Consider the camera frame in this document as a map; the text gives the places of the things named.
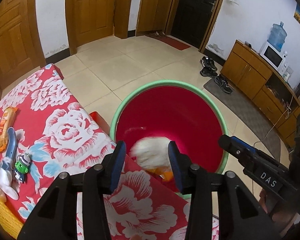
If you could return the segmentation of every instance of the gray rug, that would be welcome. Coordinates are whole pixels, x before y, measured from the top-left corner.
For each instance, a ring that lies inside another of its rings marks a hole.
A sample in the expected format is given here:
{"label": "gray rug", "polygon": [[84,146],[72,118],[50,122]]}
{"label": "gray rug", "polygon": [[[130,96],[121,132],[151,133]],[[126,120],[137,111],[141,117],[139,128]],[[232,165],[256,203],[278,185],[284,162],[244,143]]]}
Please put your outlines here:
{"label": "gray rug", "polygon": [[[272,128],[272,124],[268,119],[259,112],[249,99],[237,90],[233,89],[231,94],[226,94],[213,79],[209,80],[203,87],[234,112],[234,114],[253,131],[260,141]],[[263,144],[269,150],[271,155],[277,161],[280,161],[280,138],[277,135],[275,128],[271,130],[266,139],[263,140]]]}

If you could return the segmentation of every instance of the bolt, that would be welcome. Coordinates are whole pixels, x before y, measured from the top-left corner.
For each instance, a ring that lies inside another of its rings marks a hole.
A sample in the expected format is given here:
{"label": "bolt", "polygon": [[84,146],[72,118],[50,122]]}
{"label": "bolt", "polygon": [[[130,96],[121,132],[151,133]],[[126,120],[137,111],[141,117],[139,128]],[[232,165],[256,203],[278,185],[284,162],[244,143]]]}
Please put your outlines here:
{"label": "bolt", "polygon": [[68,176],[68,173],[66,173],[66,172],[62,172],[59,174],[60,179],[65,179],[67,176]]}
{"label": "bolt", "polygon": [[96,170],[96,171],[101,171],[103,169],[103,166],[102,164],[96,164],[93,166],[93,168]]}
{"label": "bolt", "polygon": [[233,171],[228,171],[228,172],[226,173],[226,175],[227,175],[227,177],[229,177],[229,178],[231,178],[231,179],[233,179],[233,178],[235,177],[235,173],[234,173]]}
{"label": "bolt", "polygon": [[199,168],[200,168],[199,164],[192,163],[190,165],[190,169],[193,170],[193,171],[197,171]]}

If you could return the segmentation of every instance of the doormat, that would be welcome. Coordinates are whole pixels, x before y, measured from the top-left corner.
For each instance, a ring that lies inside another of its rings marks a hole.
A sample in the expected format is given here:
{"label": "doormat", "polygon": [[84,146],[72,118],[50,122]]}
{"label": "doormat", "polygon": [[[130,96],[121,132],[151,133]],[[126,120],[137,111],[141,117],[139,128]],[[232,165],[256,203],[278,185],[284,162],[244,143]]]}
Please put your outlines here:
{"label": "doormat", "polygon": [[158,41],[162,41],[162,42],[164,42],[164,43],[166,43],[166,44],[170,45],[171,47],[174,47],[174,48],[176,48],[178,50],[184,50],[184,49],[190,48],[189,45],[184,44],[183,42],[177,41],[177,40],[175,40],[173,38],[170,38],[168,36],[167,37],[161,37],[161,36],[159,36],[159,37],[152,37],[152,36],[149,36],[149,35],[146,35],[146,36],[148,36],[150,38],[153,38],[153,39],[156,39]]}
{"label": "doormat", "polygon": [[[210,79],[203,87],[234,112],[234,114],[253,131],[260,141],[272,128],[273,125],[258,111],[255,105],[234,88],[232,88],[233,92],[231,94],[226,94],[213,79]],[[281,144],[275,128],[271,130],[262,143],[266,146],[271,155],[277,161],[280,161]]]}

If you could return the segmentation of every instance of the bed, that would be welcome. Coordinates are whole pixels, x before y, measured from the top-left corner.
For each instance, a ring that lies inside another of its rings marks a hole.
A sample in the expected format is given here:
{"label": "bed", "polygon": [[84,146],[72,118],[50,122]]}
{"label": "bed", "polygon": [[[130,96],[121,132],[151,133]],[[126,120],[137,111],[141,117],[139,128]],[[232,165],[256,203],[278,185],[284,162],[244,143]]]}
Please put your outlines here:
{"label": "bed", "polygon": [[[60,70],[49,64],[23,80],[0,101],[0,120],[8,106],[18,108],[14,129],[17,154],[31,155],[27,181],[13,180],[18,200],[6,205],[25,222],[32,209],[59,173],[85,172],[112,153],[115,143],[93,121],[62,81]],[[77,236],[83,239],[82,195],[78,194]],[[128,156],[112,195],[105,206],[113,239],[140,235],[148,240],[182,240],[185,237],[190,203],[152,178]],[[212,239],[219,236],[213,218]]]}

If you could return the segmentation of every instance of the blue gripper pad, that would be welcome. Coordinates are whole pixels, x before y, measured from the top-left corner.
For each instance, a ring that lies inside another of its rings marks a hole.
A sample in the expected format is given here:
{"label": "blue gripper pad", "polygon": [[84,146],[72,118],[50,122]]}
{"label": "blue gripper pad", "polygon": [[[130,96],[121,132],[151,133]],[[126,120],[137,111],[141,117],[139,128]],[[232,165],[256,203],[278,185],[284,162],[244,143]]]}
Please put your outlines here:
{"label": "blue gripper pad", "polygon": [[235,142],[239,143],[242,145],[242,147],[247,148],[250,152],[255,153],[256,150],[254,149],[254,147],[252,147],[251,145],[247,144],[246,142],[240,140],[239,138],[237,138],[236,136],[231,136],[230,137],[232,140],[234,140]]}
{"label": "blue gripper pad", "polygon": [[124,164],[124,159],[126,157],[126,144],[124,141],[119,141],[116,148],[114,149],[114,153],[117,153],[117,158],[115,159],[112,173],[111,173],[111,184],[110,191],[114,192],[119,184],[119,179],[122,171],[122,167]]}
{"label": "blue gripper pad", "polygon": [[12,171],[13,164],[16,161],[17,135],[13,127],[8,129],[9,142],[5,158],[2,160],[2,168]]}
{"label": "blue gripper pad", "polygon": [[177,161],[177,154],[180,154],[177,145],[174,141],[169,142],[168,155],[173,172],[174,181],[179,192],[183,192],[181,170]]}

